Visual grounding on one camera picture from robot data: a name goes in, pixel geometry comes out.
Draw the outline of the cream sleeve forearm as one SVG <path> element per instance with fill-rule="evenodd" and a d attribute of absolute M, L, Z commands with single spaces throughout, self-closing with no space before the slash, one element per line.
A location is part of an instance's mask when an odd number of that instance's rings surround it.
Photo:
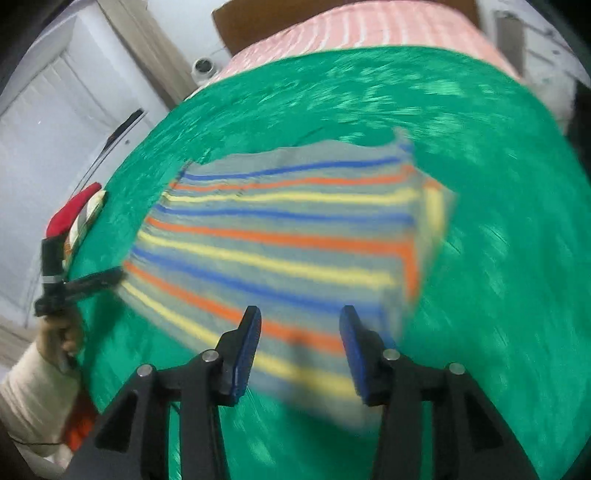
<path fill-rule="evenodd" d="M 79 390 L 78 372 L 62 373 L 32 344 L 1 381 L 1 421 L 21 446 L 49 457 L 58 449 Z"/>

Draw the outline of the left hand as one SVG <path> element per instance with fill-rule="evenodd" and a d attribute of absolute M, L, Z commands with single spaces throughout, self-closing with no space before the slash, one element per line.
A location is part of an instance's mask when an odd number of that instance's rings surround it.
<path fill-rule="evenodd" d="M 70 306 L 41 318 L 36 337 L 37 350 L 60 372 L 71 373 L 76 368 L 76 355 L 83 343 L 83 321 L 77 307 Z"/>

